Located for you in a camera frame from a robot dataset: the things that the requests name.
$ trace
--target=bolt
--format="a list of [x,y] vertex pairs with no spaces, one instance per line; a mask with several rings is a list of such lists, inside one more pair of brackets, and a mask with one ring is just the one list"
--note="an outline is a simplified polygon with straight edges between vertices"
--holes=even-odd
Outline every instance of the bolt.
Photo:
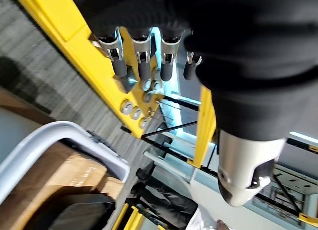
[[139,107],[134,107],[130,115],[132,119],[137,120],[141,115],[141,109]]
[[124,100],[121,104],[121,112],[128,115],[133,110],[133,103],[129,100]]
[[153,97],[153,93],[151,91],[144,92],[143,101],[146,103],[149,103],[152,97]]
[[154,80],[156,81],[160,80],[160,69],[158,67],[155,67],[152,73],[153,73]]
[[139,127],[140,127],[141,129],[145,129],[145,128],[147,127],[148,122],[149,122],[148,119],[142,118],[142,119],[140,120]]
[[141,88],[143,91],[148,91],[151,86],[151,79],[141,81]]

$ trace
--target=yellow frame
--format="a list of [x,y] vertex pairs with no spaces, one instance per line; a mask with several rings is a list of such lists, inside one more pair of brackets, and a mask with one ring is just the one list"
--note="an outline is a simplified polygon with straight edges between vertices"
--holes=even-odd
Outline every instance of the yellow frame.
[[[73,0],[19,0],[33,19],[40,25],[45,33],[53,40],[57,47],[72,62],[80,74],[90,83],[100,97],[116,113],[122,122],[138,138],[144,130],[139,127],[140,120],[148,116],[151,108],[156,111],[162,95],[153,95],[150,103],[143,102],[143,90],[139,83],[128,94],[120,91],[117,81],[113,78],[114,71],[111,61],[104,57],[88,40],[91,31],[84,18],[74,4]],[[131,38],[126,29],[121,29],[124,38],[124,56],[128,65],[133,67],[136,78],[138,65],[134,54]],[[151,67],[158,66],[156,57],[151,59]],[[139,106],[143,114],[138,120],[133,120],[130,115],[123,114],[121,104],[130,100],[134,106]],[[198,114],[197,142],[194,160],[188,162],[200,168],[208,143],[212,139],[216,126],[214,109],[211,102],[211,92],[205,87],[201,88],[201,106]]]

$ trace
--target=floor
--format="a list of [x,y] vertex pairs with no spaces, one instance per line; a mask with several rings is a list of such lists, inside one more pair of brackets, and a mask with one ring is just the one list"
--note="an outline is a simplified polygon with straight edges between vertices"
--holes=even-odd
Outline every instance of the floor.
[[[73,121],[96,132],[130,164],[131,174],[117,200],[117,210],[105,228],[111,229],[136,182],[137,168],[150,162],[143,156],[143,151],[159,154],[160,150],[120,129],[121,121],[16,0],[0,0],[0,4],[0,86],[56,120]],[[147,131],[155,130],[160,124],[153,119]],[[158,142],[166,139],[160,134],[156,136]]]

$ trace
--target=yellow post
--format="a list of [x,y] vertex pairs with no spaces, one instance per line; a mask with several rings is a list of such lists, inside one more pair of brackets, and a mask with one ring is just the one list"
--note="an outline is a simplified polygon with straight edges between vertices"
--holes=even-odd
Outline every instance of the yellow post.
[[201,105],[198,114],[194,160],[188,160],[188,163],[196,168],[201,167],[204,156],[208,150],[209,142],[211,141],[216,128],[216,118],[212,105],[211,91],[204,86],[201,87],[200,101]]
[[124,205],[123,209],[121,210],[121,212],[120,212],[118,218],[116,219],[116,222],[115,222],[115,224],[114,224],[112,230],[117,230],[117,229],[118,229],[118,227],[119,227],[121,221],[123,220],[123,217],[124,217],[125,213],[127,212],[128,207],[129,207],[129,204],[126,203],[126,204]]

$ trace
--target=person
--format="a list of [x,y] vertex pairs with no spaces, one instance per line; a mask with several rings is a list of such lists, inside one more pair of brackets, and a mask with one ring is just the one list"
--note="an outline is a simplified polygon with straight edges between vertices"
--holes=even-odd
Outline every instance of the person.
[[[214,221],[208,211],[192,199],[183,196],[154,178],[141,168],[136,173],[141,182],[131,189],[131,194],[141,196],[154,213],[180,230],[229,230],[222,221]],[[146,187],[150,187],[165,199],[154,195]]]

